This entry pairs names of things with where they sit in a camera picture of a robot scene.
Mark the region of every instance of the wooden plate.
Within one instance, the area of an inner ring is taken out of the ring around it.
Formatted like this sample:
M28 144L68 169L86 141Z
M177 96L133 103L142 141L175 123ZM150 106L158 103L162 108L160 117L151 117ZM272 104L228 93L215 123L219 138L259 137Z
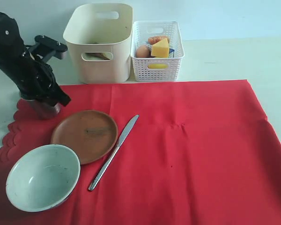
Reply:
M55 128L51 143L71 148L80 164L94 162L107 154L118 138L118 127L109 115L87 110L73 114Z

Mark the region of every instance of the white basket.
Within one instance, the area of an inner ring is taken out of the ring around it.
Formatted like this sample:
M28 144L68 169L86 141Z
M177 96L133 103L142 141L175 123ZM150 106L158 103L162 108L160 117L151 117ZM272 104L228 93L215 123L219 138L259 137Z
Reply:
M174 49L174 58L136 58L136 49L149 37L166 35L170 38L170 48ZM133 24L131 58L134 75L139 82L176 81L184 57L179 25L174 21L137 21ZM165 69L149 69L150 64L166 64Z
M91 3L78 7L64 32L74 66L84 83L121 83L130 75L132 7L119 3ZM94 60L86 53L109 53L110 60Z

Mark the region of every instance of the knife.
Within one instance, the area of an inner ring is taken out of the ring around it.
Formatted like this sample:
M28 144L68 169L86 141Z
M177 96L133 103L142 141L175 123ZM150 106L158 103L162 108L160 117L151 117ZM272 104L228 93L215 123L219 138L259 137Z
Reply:
M122 131L120 137L118 138L118 142L117 142L116 147L114 148L112 154L109 156L109 158L106 161L106 163L102 166L101 170L99 171L99 173L96 176L96 178L94 179L94 181L90 184L89 191L92 191L92 190L95 189L95 187L98 184L99 180L103 176L105 170L107 169L107 167L111 163L112 159L114 158L114 156L118 152L119 148L123 144L123 142L126 139L126 137L128 136L128 134L130 133L131 129L133 128L133 126L134 126L135 122L137 121L138 117L139 117L139 115L133 116L133 118L127 123L126 127L124 128L124 130Z

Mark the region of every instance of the ceramic bowl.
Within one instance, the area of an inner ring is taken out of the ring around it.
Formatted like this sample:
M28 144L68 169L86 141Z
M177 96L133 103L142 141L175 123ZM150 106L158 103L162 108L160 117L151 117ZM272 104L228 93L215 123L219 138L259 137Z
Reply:
M44 145L16 162L6 181L6 194L20 210L44 211L67 199L79 174L79 159L70 148L58 144Z

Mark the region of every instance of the white wall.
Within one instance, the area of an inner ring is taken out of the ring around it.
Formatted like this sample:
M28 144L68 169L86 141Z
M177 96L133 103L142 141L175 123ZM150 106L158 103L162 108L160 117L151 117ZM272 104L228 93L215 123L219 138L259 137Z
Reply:
M281 0L0 0L27 44L37 34L62 40L74 9L89 2L123 2L134 20L175 20L183 40L281 36Z

